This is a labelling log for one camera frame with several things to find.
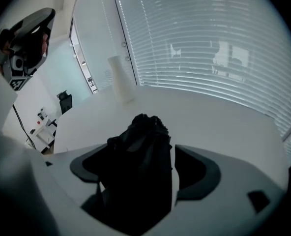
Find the black cloth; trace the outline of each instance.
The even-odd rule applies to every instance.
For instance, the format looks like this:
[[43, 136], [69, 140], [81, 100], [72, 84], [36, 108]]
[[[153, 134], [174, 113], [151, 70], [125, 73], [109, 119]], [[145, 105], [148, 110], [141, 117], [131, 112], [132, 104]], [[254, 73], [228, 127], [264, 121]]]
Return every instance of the black cloth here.
[[98, 188], [82, 208], [128, 235], [145, 233], [171, 210], [170, 149], [168, 130], [158, 117], [136, 116], [94, 160], [84, 162], [105, 190]]

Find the window blind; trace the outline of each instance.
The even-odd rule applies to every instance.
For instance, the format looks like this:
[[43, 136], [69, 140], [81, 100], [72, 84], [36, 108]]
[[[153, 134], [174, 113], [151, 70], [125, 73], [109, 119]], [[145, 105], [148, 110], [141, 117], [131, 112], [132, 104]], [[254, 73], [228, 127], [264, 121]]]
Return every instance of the window blind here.
[[250, 107], [272, 117], [281, 137], [288, 136], [291, 34], [268, 0], [117, 3], [140, 85]]

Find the white desk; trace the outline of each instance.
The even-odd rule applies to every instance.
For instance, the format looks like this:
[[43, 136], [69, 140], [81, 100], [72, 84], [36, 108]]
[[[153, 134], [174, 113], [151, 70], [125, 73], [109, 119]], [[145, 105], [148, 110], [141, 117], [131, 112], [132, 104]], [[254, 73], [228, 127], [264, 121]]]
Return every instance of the white desk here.
[[91, 96], [59, 118], [54, 153], [106, 143], [140, 113], [162, 120], [173, 147], [188, 145], [245, 160], [287, 189], [287, 159], [270, 117], [227, 100], [176, 89], [137, 87], [136, 99], [124, 105], [115, 100], [111, 88]]
[[[46, 131], [46, 133], [48, 133], [50, 135], [50, 137], [52, 137], [52, 139], [55, 139], [55, 137], [53, 136], [53, 134], [47, 128], [47, 123], [48, 122], [50, 122], [50, 120], [49, 120], [48, 117], [46, 117], [44, 120], [40, 121], [40, 124], [37, 124], [37, 126], [35, 127], [35, 131], [33, 132], [33, 134], [29, 134], [29, 137], [31, 138], [31, 140], [32, 140], [32, 138], [37, 137], [46, 146], [46, 148], [50, 148], [48, 146], [48, 142], [46, 142], [45, 140], [43, 140], [43, 138], [39, 135], [39, 133], [41, 131]], [[32, 144], [30, 144], [30, 141], [29, 140], [26, 141], [26, 145], [33, 147]]]

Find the white panel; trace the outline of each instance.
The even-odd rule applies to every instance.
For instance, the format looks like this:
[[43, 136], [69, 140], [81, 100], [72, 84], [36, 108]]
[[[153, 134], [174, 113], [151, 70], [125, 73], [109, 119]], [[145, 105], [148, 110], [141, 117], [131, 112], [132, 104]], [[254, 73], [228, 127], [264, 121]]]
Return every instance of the white panel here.
[[77, 0], [73, 12], [79, 43], [96, 87], [102, 90], [112, 83], [107, 59], [120, 55], [123, 67], [135, 80], [115, 0]]
[[233, 101], [291, 131], [291, 34], [268, 0], [117, 4], [140, 85]]

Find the white table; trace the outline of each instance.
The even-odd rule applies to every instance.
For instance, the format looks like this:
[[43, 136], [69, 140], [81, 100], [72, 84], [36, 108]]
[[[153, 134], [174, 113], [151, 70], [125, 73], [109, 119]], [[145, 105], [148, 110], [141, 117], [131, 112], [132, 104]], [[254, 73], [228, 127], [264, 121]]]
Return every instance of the white table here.
[[[45, 131], [46, 133], [48, 133], [50, 135], [50, 137], [52, 139], [55, 139], [55, 137], [53, 136], [53, 134], [47, 128], [47, 124], [49, 122], [50, 122], [49, 118], [46, 117], [44, 120], [40, 121], [40, 124], [38, 124], [35, 127], [35, 131], [33, 132], [33, 134], [29, 134], [29, 137], [31, 139], [34, 138], [34, 137], [37, 137], [46, 146], [46, 148], [48, 148], [48, 149], [50, 149], [50, 147], [48, 146], [48, 143], [39, 135], [39, 133], [41, 131]], [[30, 144], [30, 141], [29, 140], [26, 141], [26, 145], [33, 147], [32, 144]]]
[[273, 119], [250, 108], [199, 93], [169, 88], [137, 87], [128, 104], [107, 88], [59, 118], [54, 153], [106, 143], [138, 114], [158, 116], [171, 145], [188, 145], [245, 160], [280, 188], [288, 186], [288, 165]]

